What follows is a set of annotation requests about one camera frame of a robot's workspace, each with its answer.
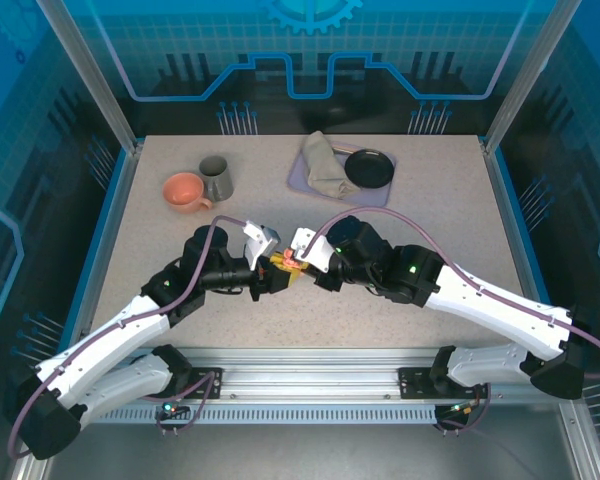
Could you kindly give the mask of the lavender plastic tray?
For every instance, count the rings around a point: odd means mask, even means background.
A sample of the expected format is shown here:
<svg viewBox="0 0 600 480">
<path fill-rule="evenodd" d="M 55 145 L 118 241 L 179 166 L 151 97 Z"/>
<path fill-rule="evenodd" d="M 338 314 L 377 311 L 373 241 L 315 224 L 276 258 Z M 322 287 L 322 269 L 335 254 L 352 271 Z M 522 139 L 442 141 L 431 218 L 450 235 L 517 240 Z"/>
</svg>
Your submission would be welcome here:
<svg viewBox="0 0 600 480">
<path fill-rule="evenodd" d="M 332 146 L 335 148 L 334 155 L 335 155 L 336 159 L 343 167 L 344 167 L 344 165 L 346 163 L 346 159 L 348 158 L 349 155 L 353 154 L 354 152 L 356 152 L 358 150 L 363 149 L 363 147 L 352 145 L 352 144 L 347 144 L 347 143 L 342 143 L 342 142 L 336 142 L 336 143 L 332 144 Z M 390 154 L 388 152 L 381 152 L 381 153 L 384 153 L 389 158 L 389 160 L 391 161 L 391 163 L 394 167 L 394 173 L 395 173 L 397 171 L 396 157 L 393 154 Z M 291 165 L 291 169 L 289 171 L 289 174 L 288 174 L 287 180 L 286 180 L 287 186 L 292 191 L 306 194 L 306 195 L 313 196 L 313 197 L 320 198 L 320 199 L 333 200 L 336 202 L 353 205 L 353 206 L 385 207 L 389 201 L 392 180 L 390 180 L 387 185 L 385 185 L 381 188 L 378 188 L 378 189 L 366 189 L 366 188 L 359 187 L 360 190 L 358 192 L 348 195 L 343 199 L 337 199 L 337 198 L 332 198 L 332 197 L 323 195 L 322 193 L 312 189 L 308 185 L 307 176 L 308 176 L 308 168 L 306 165 L 306 161 L 304 159 L 301 149 L 299 149 L 297 152 L 297 155 Z"/>
</svg>

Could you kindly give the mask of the orange ceramic mug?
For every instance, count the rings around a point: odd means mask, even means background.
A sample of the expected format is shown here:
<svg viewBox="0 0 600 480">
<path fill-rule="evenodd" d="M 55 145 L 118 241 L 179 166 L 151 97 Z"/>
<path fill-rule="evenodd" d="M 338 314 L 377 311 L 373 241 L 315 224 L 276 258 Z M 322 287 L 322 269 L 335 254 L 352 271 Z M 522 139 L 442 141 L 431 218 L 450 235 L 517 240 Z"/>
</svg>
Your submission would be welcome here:
<svg viewBox="0 0 600 480">
<path fill-rule="evenodd" d="M 181 172 L 169 177 L 163 185 L 162 195 L 173 210 L 182 214 L 210 210 L 213 206 L 206 197 L 203 180 L 190 172 Z"/>
</svg>

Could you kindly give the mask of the grey metal mug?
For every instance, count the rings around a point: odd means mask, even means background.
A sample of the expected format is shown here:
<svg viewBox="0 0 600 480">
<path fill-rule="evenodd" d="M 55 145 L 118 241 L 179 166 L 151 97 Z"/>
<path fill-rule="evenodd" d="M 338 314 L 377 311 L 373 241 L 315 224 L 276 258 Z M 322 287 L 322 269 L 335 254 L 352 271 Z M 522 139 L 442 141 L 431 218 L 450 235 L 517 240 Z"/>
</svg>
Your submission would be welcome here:
<svg viewBox="0 0 600 480">
<path fill-rule="evenodd" d="M 227 160 L 222 156 L 208 156 L 199 163 L 199 172 L 212 202 L 228 200 L 234 193 L 234 186 Z"/>
</svg>

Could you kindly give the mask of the black round plate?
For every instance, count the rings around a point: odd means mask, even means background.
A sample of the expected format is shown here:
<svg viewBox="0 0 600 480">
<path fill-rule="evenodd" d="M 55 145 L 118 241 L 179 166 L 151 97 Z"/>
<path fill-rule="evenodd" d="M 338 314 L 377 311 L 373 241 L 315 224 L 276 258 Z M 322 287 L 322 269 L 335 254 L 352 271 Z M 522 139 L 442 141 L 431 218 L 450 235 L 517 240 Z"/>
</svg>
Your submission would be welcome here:
<svg viewBox="0 0 600 480">
<path fill-rule="evenodd" d="M 379 189 L 392 181 L 395 167 L 384 153 L 362 149 L 348 156 L 344 170 L 347 178 L 357 187 Z"/>
</svg>

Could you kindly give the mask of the beige folded cloth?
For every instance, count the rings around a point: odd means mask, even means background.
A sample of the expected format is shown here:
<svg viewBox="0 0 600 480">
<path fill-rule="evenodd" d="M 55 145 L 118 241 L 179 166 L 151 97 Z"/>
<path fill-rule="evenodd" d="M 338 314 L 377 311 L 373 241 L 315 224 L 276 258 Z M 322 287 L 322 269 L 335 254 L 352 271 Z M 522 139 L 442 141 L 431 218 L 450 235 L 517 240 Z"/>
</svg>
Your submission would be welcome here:
<svg viewBox="0 0 600 480">
<path fill-rule="evenodd" d="M 357 194 L 360 188 L 348 179 L 331 144 L 320 131 L 310 134 L 301 147 L 307 166 L 307 183 L 316 192 L 335 199 Z"/>
</svg>

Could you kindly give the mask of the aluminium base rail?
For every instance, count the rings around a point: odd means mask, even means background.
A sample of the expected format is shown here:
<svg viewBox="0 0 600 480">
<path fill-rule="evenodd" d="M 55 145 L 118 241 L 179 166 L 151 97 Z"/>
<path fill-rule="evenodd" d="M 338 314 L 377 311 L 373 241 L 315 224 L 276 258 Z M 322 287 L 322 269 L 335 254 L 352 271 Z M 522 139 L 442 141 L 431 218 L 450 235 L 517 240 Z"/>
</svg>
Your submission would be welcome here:
<svg viewBox="0 0 600 480">
<path fill-rule="evenodd" d="M 34 373 L 63 407 L 83 405 L 88 414 L 101 416 L 134 401 L 166 400 L 150 397 L 172 378 L 153 349 L 69 349 L 41 362 Z M 398 398 L 398 369 L 430 367 L 437 354 L 431 349 L 177 350 L 193 367 L 222 370 L 217 398 L 272 402 Z"/>
</svg>

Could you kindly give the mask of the aluminium table side rail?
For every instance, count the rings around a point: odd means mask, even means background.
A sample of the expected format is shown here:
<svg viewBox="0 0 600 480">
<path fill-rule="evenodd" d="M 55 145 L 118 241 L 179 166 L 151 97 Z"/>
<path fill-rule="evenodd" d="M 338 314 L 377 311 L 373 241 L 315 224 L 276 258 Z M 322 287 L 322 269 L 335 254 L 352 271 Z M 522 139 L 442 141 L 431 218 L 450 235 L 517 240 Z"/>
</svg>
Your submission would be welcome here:
<svg viewBox="0 0 600 480">
<path fill-rule="evenodd" d="M 504 157 L 499 148 L 489 153 L 484 145 L 482 153 L 522 292 L 553 305 Z"/>
<path fill-rule="evenodd" d="M 140 153 L 118 155 L 90 241 L 57 352 L 89 333 L 129 197 Z"/>
</svg>

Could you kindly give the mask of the aluminium frame post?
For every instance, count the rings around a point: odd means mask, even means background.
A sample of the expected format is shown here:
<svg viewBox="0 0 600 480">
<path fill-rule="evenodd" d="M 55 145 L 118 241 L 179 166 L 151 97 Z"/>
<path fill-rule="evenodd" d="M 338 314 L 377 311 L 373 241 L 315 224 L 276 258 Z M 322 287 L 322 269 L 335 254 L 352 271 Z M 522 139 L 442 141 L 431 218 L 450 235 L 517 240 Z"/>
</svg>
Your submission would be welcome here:
<svg viewBox="0 0 600 480">
<path fill-rule="evenodd" d="M 36 3 L 120 146 L 126 153 L 135 154 L 136 136 L 63 0 L 36 0 Z"/>
<path fill-rule="evenodd" d="M 494 156 L 533 86 L 569 26 L 582 0 L 556 0 L 511 89 L 497 111 L 483 142 L 483 152 Z"/>
</svg>

